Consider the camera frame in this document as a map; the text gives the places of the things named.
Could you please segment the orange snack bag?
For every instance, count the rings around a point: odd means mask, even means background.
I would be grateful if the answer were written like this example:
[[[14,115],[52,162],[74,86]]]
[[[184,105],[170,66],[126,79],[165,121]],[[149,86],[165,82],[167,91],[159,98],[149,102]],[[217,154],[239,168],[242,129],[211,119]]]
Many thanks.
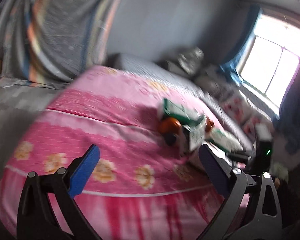
[[[205,132],[209,133],[211,131],[211,129],[214,128],[214,126],[215,126],[214,122],[209,117],[207,117],[206,118]]]

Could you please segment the orange fruit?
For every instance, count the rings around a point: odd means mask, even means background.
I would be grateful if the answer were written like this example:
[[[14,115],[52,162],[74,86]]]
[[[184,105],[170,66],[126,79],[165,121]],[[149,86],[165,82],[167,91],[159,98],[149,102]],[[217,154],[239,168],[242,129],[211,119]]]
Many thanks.
[[[181,123],[173,117],[168,117],[161,120],[158,124],[158,132],[162,135],[173,134],[179,135]]]

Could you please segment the pink cream tube blue cap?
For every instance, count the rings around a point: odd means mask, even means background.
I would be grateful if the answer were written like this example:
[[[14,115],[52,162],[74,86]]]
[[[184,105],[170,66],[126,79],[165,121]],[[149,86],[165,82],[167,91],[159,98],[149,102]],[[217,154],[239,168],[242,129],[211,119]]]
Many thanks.
[[[167,133],[164,135],[165,142],[170,147],[179,147],[183,143],[183,137],[181,135]]]

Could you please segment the right baby print pillow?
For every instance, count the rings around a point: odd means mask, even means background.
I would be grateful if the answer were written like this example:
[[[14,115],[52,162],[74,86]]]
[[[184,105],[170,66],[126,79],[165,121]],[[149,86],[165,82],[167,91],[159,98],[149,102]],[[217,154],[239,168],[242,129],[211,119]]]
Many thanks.
[[[243,132],[249,137],[254,137],[255,125],[261,123],[262,120],[263,115],[260,112],[253,112],[251,117],[249,117],[248,120],[243,124]]]

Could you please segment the baby print pillow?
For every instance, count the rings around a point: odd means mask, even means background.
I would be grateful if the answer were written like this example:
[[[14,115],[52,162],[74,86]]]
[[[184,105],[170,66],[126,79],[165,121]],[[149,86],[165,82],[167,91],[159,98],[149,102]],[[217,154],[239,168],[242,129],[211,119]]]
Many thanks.
[[[243,132],[249,137],[254,137],[255,125],[261,123],[262,120],[263,115],[260,112],[253,112],[251,117],[249,117],[248,120],[243,124]]]
[[[232,94],[221,104],[223,111],[239,124],[244,121],[247,114],[246,106],[246,101],[240,92]]]

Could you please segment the grey quilted sofa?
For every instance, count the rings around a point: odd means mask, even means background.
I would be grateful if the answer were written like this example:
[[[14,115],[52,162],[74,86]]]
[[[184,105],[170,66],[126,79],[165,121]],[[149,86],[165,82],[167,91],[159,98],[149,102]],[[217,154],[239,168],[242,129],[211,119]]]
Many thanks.
[[[222,127],[236,137],[242,144],[244,149],[252,149],[256,141],[256,129],[261,125],[266,127],[270,135],[274,134],[274,126],[270,117],[263,111],[257,108],[251,100],[249,100],[239,89],[234,87],[222,87],[218,83],[214,83],[213,79],[207,76],[199,76],[196,79],[186,78],[179,74],[170,72],[158,64],[147,61],[140,57],[130,54],[114,54],[108,57],[107,63],[110,67],[124,70],[143,77],[148,77],[152,81],[157,81],[170,88],[177,88],[182,91],[200,98],[215,115]],[[239,124],[230,118],[225,111],[223,111],[221,104],[230,98],[232,94],[240,92],[246,101],[247,114],[244,121]],[[242,129],[243,124],[251,117],[253,112],[260,112],[263,115],[261,123],[255,125],[255,136],[247,136]]]

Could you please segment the left baby print pillow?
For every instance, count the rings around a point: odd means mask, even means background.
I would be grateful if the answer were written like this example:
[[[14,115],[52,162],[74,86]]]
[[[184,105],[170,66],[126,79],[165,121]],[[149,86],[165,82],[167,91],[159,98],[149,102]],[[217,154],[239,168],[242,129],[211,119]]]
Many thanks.
[[[244,121],[247,114],[246,106],[246,101],[240,92],[232,94],[221,104],[223,111],[239,124]]]

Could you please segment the blue curtain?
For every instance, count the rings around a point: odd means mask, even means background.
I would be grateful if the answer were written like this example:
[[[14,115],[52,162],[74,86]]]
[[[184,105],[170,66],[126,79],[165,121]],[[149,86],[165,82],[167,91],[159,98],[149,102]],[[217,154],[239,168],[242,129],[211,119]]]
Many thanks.
[[[217,73],[221,74],[226,82],[230,84],[240,87],[243,83],[237,67],[253,41],[254,29],[261,14],[262,9],[259,5],[253,4],[250,6],[239,39],[218,67]]]

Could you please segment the pink floral table cloth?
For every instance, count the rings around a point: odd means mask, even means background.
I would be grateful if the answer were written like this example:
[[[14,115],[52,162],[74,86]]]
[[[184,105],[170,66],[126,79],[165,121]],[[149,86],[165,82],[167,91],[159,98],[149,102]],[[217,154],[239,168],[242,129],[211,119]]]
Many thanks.
[[[17,232],[17,211],[29,172],[52,174],[91,145],[100,161],[75,201],[103,239],[195,239],[223,202],[207,176],[188,165],[158,132],[163,99],[231,128],[244,148],[251,142],[225,114],[181,87],[96,66],[55,98],[10,150],[0,180],[0,220]]]

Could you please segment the window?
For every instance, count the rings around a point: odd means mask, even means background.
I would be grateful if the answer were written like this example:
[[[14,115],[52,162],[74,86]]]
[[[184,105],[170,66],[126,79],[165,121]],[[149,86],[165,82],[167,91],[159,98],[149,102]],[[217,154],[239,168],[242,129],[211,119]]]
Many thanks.
[[[299,64],[300,23],[260,13],[236,67],[244,84],[278,108]]]

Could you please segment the tiger toy in plastic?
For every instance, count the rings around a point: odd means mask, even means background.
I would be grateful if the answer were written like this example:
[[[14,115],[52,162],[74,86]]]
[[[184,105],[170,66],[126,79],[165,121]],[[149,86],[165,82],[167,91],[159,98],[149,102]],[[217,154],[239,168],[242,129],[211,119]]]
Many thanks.
[[[194,75],[200,68],[203,59],[203,51],[198,47],[193,47],[178,54],[177,62],[187,74]]]

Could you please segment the striped sheet covered furniture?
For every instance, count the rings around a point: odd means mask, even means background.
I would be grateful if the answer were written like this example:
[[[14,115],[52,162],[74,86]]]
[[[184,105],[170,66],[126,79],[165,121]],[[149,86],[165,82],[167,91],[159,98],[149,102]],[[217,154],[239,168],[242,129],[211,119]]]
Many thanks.
[[[0,74],[56,87],[106,60],[121,0],[2,0]]]

